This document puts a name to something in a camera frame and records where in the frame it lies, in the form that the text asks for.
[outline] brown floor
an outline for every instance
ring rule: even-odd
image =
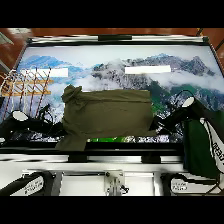
[[[61,35],[97,35],[97,34],[171,34],[195,36],[197,28],[31,28],[27,34],[12,34],[8,28],[0,28],[0,32],[8,37],[14,45],[0,45],[0,60],[10,69],[16,62],[27,37],[61,36]],[[202,35],[208,36],[214,48],[224,38],[224,28],[204,28]],[[224,45],[217,51],[224,66]]]

